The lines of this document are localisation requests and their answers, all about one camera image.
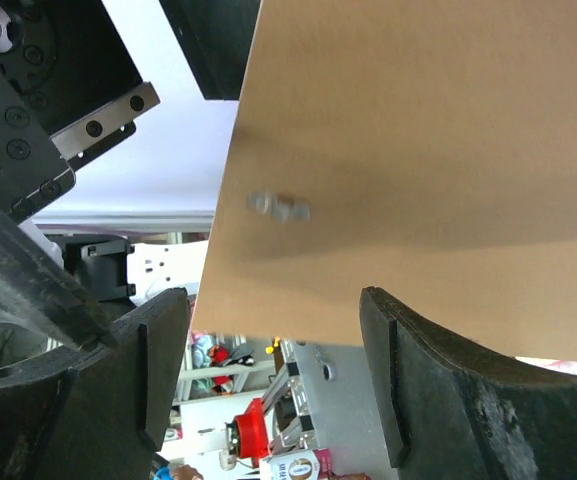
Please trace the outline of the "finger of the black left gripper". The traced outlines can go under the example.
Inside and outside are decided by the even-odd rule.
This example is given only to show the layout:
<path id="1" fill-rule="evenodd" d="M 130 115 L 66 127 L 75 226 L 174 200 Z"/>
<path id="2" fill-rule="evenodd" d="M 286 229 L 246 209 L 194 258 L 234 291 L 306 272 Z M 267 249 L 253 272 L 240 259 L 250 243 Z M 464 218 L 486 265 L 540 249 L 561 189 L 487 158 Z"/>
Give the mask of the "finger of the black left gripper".
<path id="1" fill-rule="evenodd" d="M 206 100 L 237 100 L 252 45 L 259 0 L 160 2 Z"/>
<path id="2" fill-rule="evenodd" d="M 77 350 L 117 340 L 94 296 L 0 211 L 0 322 Z"/>

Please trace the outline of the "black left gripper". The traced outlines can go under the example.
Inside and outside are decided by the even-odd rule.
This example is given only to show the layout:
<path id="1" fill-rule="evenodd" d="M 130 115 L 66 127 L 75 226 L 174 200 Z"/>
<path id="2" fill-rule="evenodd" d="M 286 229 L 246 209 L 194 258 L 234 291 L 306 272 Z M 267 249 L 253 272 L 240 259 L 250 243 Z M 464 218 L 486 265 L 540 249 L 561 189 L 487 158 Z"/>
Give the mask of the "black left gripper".
<path id="1" fill-rule="evenodd" d="M 159 102 L 102 2 L 0 1 L 0 210 L 50 205 Z"/>

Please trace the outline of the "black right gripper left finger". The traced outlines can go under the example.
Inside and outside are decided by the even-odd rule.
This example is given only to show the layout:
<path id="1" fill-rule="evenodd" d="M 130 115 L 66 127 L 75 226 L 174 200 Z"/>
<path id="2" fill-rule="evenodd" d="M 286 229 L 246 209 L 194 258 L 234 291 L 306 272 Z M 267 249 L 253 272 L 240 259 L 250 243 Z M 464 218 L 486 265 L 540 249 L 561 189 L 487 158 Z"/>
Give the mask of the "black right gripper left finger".
<path id="1" fill-rule="evenodd" d="M 186 291 L 168 289 L 113 323 L 113 348 L 0 368 L 0 479 L 148 478 L 189 323 Z"/>

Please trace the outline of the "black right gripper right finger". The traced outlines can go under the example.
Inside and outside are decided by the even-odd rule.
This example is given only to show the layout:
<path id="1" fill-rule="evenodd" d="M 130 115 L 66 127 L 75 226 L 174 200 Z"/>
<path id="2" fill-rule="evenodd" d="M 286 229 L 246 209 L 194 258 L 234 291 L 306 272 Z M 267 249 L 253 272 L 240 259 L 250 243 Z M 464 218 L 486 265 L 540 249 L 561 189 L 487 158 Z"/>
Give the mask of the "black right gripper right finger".
<path id="1" fill-rule="evenodd" d="M 403 479 L 577 479 L 577 376 L 494 352 L 383 289 L 360 326 L 390 464 Z"/>

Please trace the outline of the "brown cardboard backing board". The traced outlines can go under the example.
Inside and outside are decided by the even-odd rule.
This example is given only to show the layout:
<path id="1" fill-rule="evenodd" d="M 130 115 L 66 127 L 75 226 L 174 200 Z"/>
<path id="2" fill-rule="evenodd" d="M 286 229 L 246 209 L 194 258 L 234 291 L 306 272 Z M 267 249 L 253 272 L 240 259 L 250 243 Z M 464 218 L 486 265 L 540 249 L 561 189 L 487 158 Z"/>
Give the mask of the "brown cardboard backing board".
<path id="1" fill-rule="evenodd" d="M 577 1 L 261 5 L 193 325 L 357 344 L 369 286 L 577 360 Z"/>

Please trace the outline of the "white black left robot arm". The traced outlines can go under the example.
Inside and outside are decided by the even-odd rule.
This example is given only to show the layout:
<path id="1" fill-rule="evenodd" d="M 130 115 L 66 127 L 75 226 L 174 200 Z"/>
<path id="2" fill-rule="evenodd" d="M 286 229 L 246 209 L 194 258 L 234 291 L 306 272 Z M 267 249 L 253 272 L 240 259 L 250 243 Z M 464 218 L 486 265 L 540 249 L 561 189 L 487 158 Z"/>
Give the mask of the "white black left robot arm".
<path id="1" fill-rule="evenodd" d="M 121 236 L 50 239 L 32 216 L 158 103 L 98 1 L 0 1 L 0 322 L 73 348 L 108 332 L 110 302 L 143 303 L 197 275 L 183 249 Z"/>

